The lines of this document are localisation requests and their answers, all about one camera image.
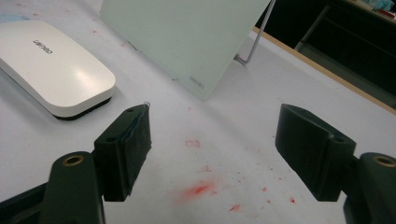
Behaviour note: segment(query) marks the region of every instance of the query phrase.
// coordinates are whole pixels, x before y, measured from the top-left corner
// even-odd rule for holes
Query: red speck
[[[186,141],[186,147],[201,147],[201,143],[198,140]]]
[[[294,200],[293,197],[290,197],[290,202],[291,202],[291,203],[296,203],[296,201]]]
[[[211,195],[213,195],[217,193],[215,191],[215,188],[216,188],[216,182],[214,181],[200,181],[195,186],[185,189],[182,192],[182,199],[183,201],[190,201],[199,198],[200,196],[207,194],[209,192],[211,192]]]
[[[240,204],[233,204],[233,206],[230,208],[230,210],[228,210],[229,212],[237,212],[241,209],[241,205]]]

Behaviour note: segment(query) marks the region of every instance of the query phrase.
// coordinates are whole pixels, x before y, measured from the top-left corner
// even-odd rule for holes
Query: white table
[[[117,78],[112,100],[74,121],[53,117],[0,71],[0,202],[48,181],[52,163],[93,141],[124,109],[150,102],[152,149],[107,223],[345,223],[277,153],[282,103],[310,110],[358,144],[396,157],[395,116],[262,39],[233,62],[209,100],[192,96],[99,19],[101,0],[0,1],[0,19],[42,20],[70,35]],[[254,34],[241,49],[250,50]],[[194,187],[206,187],[191,196]]]

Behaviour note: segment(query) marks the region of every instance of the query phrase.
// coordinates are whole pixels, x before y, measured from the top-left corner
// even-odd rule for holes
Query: white device
[[[58,119],[107,103],[116,83],[99,60],[43,21],[0,23],[0,68]]]

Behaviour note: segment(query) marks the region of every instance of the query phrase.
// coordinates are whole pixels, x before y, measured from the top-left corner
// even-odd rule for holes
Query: frosted glass sheet
[[[219,82],[269,0],[105,0],[111,28],[201,99]]]

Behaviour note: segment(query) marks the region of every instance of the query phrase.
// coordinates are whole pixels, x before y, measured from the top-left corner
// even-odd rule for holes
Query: metal stand
[[[253,47],[250,50],[250,53],[247,56],[247,59],[246,60],[242,59],[239,54],[235,55],[234,59],[237,60],[239,63],[245,65],[245,64],[248,64],[250,62],[250,60],[251,60],[251,58],[252,58],[252,56],[254,54],[254,51],[256,50],[257,45],[259,44],[260,38],[262,37],[262,33],[264,32],[265,25],[268,22],[268,18],[270,17],[270,14],[271,14],[271,12],[272,12],[272,10],[274,8],[275,2],[276,2],[276,0],[271,0],[271,2],[270,2],[270,5],[268,7],[268,11],[265,14],[264,20],[262,21],[262,26],[260,27],[260,31],[257,34],[256,40],[254,41]]]

